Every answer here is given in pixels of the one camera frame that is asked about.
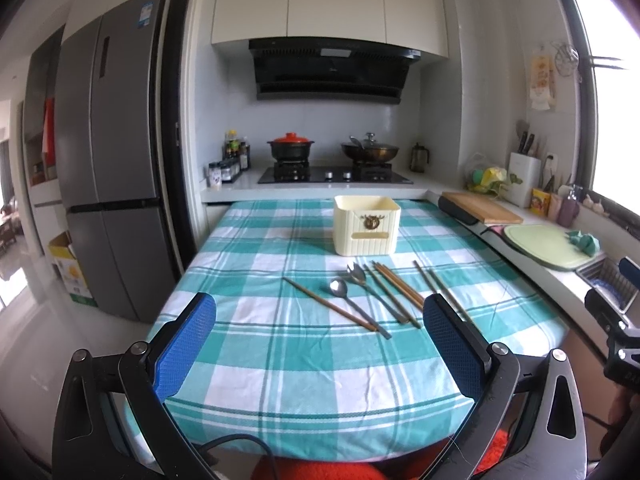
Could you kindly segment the person right hand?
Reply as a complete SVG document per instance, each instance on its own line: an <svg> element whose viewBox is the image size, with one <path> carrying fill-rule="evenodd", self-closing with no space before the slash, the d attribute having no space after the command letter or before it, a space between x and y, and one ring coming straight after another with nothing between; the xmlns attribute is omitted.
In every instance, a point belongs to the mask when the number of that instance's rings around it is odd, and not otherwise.
<svg viewBox="0 0 640 480"><path fill-rule="evenodd" d="M616 387L616 393L608 411L610 428L624 426L630 415L639 407L639 395L623 386Z"/></svg>

